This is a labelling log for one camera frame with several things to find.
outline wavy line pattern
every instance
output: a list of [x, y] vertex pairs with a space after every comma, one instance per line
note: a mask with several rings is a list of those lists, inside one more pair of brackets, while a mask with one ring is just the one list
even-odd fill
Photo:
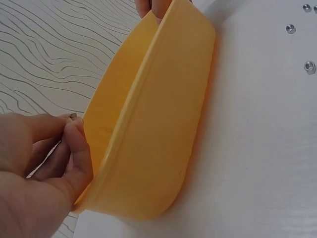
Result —
[[[0, 0], [0, 114], [82, 116], [139, 21], [133, 0]], [[71, 238], [69, 214], [54, 238]]]

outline fingernail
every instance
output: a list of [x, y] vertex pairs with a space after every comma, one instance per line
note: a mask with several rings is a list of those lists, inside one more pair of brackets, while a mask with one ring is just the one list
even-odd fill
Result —
[[73, 123], [73, 120], [70, 117], [68, 117], [66, 123]]
[[162, 22], [162, 19], [159, 19], [158, 17], [155, 17], [157, 24], [160, 25], [160, 23]]
[[84, 124], [84, 120], [81, 117], [75, 117], [73, 120], [80, 122], [81, 124]]

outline plastic bowl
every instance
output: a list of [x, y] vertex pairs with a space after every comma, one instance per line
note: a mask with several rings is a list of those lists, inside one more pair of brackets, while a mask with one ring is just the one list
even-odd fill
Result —
[[187, 0], [149, 13], [114, 56], [84, 115], [95, 177], [74, 205], [144, 220], [177, 197], [191, 157], [215, 31]]

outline metal nut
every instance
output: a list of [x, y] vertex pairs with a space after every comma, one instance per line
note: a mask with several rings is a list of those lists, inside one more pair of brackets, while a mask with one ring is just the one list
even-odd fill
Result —
[[303, 9], [305, 12], [311, 12], [312, 11], [312, 8], [311, 6], [309, 6], [309, 4], [304, 4], [303, 5]]
[[314, 74], [316, 72], [316, 65], [312, 61], [307, 61], [304, 64], [304, 69], [306, 70], [307, 74], [311, 75], [311, 74]]
[[293, 24], [289, 24], [286, 26], [286, 31], [288, 34], [294, 34], [296, 31], [296, 28]]

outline white board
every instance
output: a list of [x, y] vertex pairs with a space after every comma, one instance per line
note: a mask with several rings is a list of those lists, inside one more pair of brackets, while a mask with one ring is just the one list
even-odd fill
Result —
[[317, 14], [298, 0], [238, 2], [218, 29], [214, 83], [175, 204], [146, 222], [84, 212], [75, 238], [317, 237], [317, 74], [303, 69], [317, 62]]

